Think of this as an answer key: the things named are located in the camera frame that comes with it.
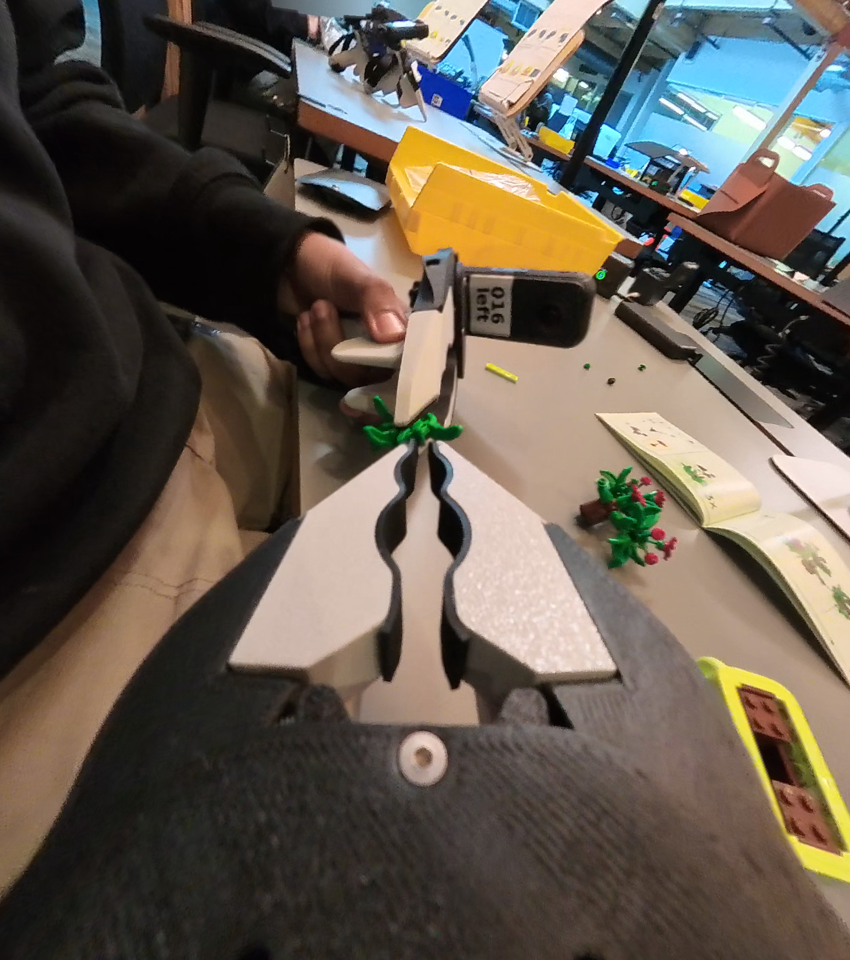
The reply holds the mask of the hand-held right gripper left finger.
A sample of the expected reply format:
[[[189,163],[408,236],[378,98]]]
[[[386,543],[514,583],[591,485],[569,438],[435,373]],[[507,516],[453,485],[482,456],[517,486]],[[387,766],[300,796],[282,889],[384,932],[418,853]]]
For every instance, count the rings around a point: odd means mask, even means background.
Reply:
[[[229,666],[325,687],[395,677],[401,574],[417,445],[387,452],[308,510],[251,614]]]

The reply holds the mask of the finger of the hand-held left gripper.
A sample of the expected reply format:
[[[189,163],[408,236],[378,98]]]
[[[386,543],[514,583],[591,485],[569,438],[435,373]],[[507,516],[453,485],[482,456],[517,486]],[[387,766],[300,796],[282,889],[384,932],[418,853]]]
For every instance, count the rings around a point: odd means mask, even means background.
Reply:
[[[447,353],[456,353],[460,340],[454,302],[439,309],[415,310],[407,322],[404,349],[394,400],[394,419],[407,426],[419,415],[436,413],[436,400]]]
[[[459,387],[463,372],[455,352],[447,352],[446,362],[439,381],[439,394],[435,401],[435,418],[442,427],[451,427],[455,416]]]

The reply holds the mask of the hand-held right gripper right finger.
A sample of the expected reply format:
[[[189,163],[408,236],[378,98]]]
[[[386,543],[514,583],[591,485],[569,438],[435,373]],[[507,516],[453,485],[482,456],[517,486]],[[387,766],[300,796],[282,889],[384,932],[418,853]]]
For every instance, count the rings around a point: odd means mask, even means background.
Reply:
[[[440,649],[453,690],[500,708],[514,690],[604,682],[616,664],[551,527],[448,442],[429,445],[443,576]]]

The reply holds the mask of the green toy plant stem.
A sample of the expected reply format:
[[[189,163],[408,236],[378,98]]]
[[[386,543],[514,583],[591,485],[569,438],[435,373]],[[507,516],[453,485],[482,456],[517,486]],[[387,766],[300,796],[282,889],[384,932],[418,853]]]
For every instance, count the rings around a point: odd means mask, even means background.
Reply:
[[[452,421],[448,416],[440,418],[435,412],[419,414],[418,418],[407,425],[400,425],[386,400],[377,390],[370,396],[370,421],[361,427],[370,453],[362,458],[357,473],[362,473],[378,465],[394,450],[414,449],[409,464],[399,466],[399,478],[409,488],[415,485],[419,469],[419,454],[431,441],[455,441],[464,432],[461,423]]]

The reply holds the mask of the person's left hand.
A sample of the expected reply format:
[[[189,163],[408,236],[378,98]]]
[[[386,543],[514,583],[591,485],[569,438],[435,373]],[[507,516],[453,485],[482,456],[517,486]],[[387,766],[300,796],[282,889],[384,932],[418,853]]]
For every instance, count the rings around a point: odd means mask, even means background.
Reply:
[[[379,344],[401,341],[407,307],[394,287],[341,240],[311,231],[295,248],[279,285],[278,304],[295,319],[305,366],[328,385],[349,390],[381,380],[372,367],[344,364],[333,356],[347,339],[346,315],[360,319],[366,336]]]

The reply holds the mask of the black box with green light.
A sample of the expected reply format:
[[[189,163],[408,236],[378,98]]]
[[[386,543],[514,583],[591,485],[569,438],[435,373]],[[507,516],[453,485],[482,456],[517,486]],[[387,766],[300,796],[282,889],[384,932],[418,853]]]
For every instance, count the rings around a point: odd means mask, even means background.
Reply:
[[[594,273],[593,280],[597,296],[606,300],[616,296],[623,283],[632,275],[634,268],[634,258],[612,251]]]

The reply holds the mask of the yellow plastic bin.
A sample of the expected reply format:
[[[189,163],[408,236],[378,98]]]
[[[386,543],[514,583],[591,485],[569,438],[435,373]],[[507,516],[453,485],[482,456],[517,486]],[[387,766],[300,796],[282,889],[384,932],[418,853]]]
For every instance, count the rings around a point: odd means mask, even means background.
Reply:
[[[399,141],[386,186],[405,228],[417,228],[426,216],[497,212],[518,202],[540,207],[549,199],[535,178],[417,127],[407,129]]]
[[[451,249],[470,267],[595,275],[624,238],[575,198],[519,174],[438,162],[396,168],[387,186],[414,253]]]

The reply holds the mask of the black power strip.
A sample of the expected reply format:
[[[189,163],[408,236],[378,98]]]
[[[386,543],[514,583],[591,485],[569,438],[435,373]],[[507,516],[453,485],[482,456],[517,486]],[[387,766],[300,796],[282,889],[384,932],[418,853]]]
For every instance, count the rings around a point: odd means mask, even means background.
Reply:
[[[694,365],[704,356],[694,340],[672,327],[651,306],[640,304],[633,299],[622,299],[613,313],[659,354],[671,361]]]

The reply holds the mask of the grey flat device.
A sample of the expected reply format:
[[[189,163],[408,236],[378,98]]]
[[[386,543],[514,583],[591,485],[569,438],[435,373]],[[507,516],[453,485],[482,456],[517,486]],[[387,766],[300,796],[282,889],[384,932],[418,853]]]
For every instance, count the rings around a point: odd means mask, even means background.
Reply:
[[[371,220],[388,213],[392,200],[383,184],[341,169],[319,170],[296,178],[300,193],[331,210]]]

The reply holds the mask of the black pillar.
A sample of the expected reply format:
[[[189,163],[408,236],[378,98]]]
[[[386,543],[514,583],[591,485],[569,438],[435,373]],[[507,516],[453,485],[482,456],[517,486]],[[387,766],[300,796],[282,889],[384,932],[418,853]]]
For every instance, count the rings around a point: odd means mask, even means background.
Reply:
[[[575,139],[575,147],[571,157],[565,163],[558,180],[562,188],[572,190],[580,172],[586,164],[586,160],[593,155],[602,127],[606,123],[609,113],[626,79],[634,69],[649,34],[659,19],[661,10],[665,4],[665,1],[647,2],[629,41],[623,49],[617,65],[608,79],[595,110],[585,129],[580,136]]]

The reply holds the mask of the small blue bin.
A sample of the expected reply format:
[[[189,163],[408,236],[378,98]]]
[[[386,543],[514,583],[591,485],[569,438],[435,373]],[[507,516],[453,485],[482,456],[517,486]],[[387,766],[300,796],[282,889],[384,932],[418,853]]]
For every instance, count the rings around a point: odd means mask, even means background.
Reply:
[[[473,93],[458,81],[419,64],[419,89],[426,105],[466,121],[473,102]]]

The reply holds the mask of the brown cardboard carrier box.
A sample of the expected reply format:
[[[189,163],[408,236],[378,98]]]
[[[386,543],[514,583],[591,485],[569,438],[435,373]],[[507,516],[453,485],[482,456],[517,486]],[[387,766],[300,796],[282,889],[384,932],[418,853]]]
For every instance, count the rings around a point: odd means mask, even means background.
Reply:
[[[695,222],[757,256],[785,259],[835,203],[830,187],[796,185],[778,167],[778,153],[755,150],[719,186]]]

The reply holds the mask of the open instruction booklet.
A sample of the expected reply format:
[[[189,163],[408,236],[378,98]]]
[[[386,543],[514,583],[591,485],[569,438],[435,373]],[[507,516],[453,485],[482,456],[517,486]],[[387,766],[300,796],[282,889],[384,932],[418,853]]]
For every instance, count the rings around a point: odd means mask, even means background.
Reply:
[[[850,568],[832,542],[791,513],[767,509],[740,471],[660,414],[599,413],[597,419],[702,530],[741,547],[767,572],[850,688]]]

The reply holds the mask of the black and white equipment heap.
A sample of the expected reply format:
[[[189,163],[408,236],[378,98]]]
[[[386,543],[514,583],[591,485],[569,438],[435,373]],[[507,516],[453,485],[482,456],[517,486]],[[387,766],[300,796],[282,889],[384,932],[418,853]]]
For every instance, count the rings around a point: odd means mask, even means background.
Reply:
[[[427,39],[427,23],[405,19],[381,5],[365,16],[345,15],[340,20],[346,31],[328,49],[330,69],[343,74],[352,68],[365,94],[394,94],[399,108],[417,108],[426,121],[416,62],[406,44]]]

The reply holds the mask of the black chair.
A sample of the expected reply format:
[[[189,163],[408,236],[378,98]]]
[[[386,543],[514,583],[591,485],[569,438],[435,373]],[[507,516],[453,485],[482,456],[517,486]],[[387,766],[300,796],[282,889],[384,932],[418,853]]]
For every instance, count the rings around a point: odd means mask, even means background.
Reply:
[[[291,78],[291,59],[262,41],[205,22],[186,24],[149,13],[143,26],[178,53],[177,92],[143,109],[145,126],[191,152],[223,151],[265,185],[287,157],[288,136],[263,108],[236,102],[233,89],[236,81],[263,72]]]

